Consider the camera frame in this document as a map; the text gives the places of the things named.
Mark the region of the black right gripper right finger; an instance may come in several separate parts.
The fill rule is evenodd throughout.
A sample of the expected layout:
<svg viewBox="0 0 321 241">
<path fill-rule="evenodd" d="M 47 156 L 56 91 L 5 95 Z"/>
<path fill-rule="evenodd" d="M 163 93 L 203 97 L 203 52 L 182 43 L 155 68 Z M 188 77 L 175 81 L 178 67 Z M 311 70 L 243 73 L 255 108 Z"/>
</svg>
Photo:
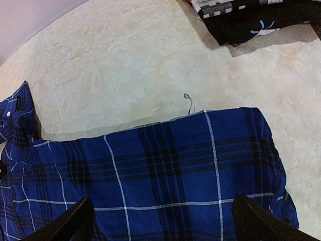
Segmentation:
<svg viewBox="0 0 321 241">
<path fill-rule="evenodd" d="M 316 240 L 278 220 L 244 194 L 236 195 L 232 214 L 237 240 Z"/>
</svg>

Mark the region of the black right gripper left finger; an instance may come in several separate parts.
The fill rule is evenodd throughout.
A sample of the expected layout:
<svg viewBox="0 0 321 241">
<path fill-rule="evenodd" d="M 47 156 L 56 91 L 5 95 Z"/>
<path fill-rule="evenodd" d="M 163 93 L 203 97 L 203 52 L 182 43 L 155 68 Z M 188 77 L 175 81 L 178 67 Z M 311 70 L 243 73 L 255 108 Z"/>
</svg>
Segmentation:
<svg viewBox="0 0 321 241">
<path fill-rule="evenodd" d="M 47 226 L 23 240 L 92 240 L 94 207 L 85 197 Z"/>
</svg>

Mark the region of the blue plaid shirt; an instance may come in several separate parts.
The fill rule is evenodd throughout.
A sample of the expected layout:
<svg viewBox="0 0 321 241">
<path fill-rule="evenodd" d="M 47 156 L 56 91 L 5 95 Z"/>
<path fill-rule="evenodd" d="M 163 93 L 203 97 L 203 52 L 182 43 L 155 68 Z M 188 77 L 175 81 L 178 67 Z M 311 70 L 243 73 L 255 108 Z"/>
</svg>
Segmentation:
<svg viewBox="0 0 321 241">
<path fill-rule="evenodd" d="M 27 83 L 1 103 L 1 240 L 20 240 L 84 197 L 94 240 L 235 240 L 245 194 L 299 228 L 257 108 L 204 111 L 95 138 L 40 138 Z"/>
</svg>

